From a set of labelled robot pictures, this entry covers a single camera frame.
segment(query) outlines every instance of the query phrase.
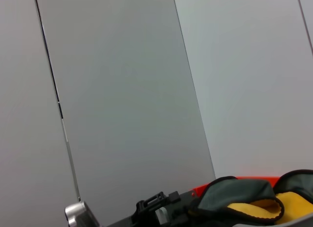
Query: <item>gray fabric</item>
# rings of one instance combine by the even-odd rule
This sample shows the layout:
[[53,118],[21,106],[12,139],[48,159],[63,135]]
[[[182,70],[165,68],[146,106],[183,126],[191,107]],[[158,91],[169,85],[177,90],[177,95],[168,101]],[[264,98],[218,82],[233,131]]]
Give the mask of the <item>gray fabric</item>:
[[275,197],[270,183],[266,180],[229,179],[212,185],[203,196],[198,208],[217,211],[231,203],[247,203],[263,197]]
[[[303,216],[299,219],[289,221],[284,224],[275,225],[275,227],[312,227],[313,226],[313,213]],[[255,227],[250,225],[237,224],[233,227]]]
[[274,187],[274,192],[296,190],[313,199],[313,174],[296,174],[285,178]]

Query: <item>yellow fabric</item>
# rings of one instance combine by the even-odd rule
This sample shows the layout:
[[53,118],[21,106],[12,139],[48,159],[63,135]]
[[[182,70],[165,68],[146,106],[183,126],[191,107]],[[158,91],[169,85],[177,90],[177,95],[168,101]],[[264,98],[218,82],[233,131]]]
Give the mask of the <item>yellow fabric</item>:
[[279,203],[270,199],[259,200],[249,204],[234,203],[227,207],[257,218],[273,219],[281,213]]
[[313,212],[313,204],[293,192],[277,194],[276,197],[285,207],[284,215],[276,223],[282,224],[298,219]]

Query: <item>red container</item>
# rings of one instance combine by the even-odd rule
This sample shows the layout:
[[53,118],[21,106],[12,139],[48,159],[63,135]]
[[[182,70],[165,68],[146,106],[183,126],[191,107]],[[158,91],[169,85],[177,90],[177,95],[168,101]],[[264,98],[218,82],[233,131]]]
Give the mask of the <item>red container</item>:
[[[276,182],[278,181],[279,177],[237,177],[238,179],[262,179],[267,180],[271,184],[271,186],[274,186]],[[204,192],[205,188],[208,184],[201,185],[199,187],[193,188],[192,190],[195,191],[198,197],[201,196],[201,194]]]

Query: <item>gray panel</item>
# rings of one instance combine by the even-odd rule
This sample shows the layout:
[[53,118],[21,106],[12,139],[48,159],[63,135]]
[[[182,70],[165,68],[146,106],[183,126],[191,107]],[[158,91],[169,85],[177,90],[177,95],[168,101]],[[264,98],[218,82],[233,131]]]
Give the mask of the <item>gray panel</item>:
[[298,0],[175,0],[217,177],[312,169],[313,57]]
[[67,226],[76,201],[34,0],[0,0],[1,226]]
[[309,36],[313,39],[313,0],[300,0]]
[[214,179],[174,0],[38,0],[80,194],[102,224]]

